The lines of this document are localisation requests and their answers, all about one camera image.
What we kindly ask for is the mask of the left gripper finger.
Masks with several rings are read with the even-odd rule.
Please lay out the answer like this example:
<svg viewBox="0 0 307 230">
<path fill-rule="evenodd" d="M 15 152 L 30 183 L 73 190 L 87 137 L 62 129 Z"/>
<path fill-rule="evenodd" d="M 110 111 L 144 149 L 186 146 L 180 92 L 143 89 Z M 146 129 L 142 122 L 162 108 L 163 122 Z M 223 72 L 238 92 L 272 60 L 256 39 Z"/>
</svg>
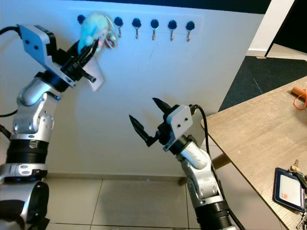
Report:
<svg viewBox="0 0 307 230">
<path fill-rule="evenodd" d="M 79 42 L 74 43 L 74 59 L 76 62 L 89 62 L 95 54 L 95 40 L 82 48 L 79 48 Z"/>
<path fill-rule="evenodd" d="M 106 34 L 83 34 L 83 67 L 105 48 Z"/>
</svg>

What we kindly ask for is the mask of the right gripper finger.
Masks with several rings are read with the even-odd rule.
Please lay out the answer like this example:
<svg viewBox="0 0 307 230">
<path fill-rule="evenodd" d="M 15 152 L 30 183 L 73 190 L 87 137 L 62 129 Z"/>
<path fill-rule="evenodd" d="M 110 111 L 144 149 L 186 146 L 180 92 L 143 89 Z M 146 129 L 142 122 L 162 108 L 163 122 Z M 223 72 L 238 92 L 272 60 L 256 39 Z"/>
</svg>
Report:
<svg viewBox="0 0 307 230">
<path fill-rule="evenodd" d="M 156 133 L 155 136 L 149 136 L 149 134 L 147 134 L 147 132 L 144 130 L 143 125 L 136 120 L 136 118 L 134 118 L 132 115 L 129 115 L 129 117 L 134 131 L 136 131 L 136 133 L 145 141 L 147 147 L 151 147 L 151 145 L 158 140 L 158 133 Z"/>
<path fill-rule="evenodd" d="M 171 107 L 164 101 L 158 98 L 152 98 L 156 106 L 163 112 L 163 120 L 167 120 L 167 117 L 176 110 L 176 105 Z"/>
</svg>

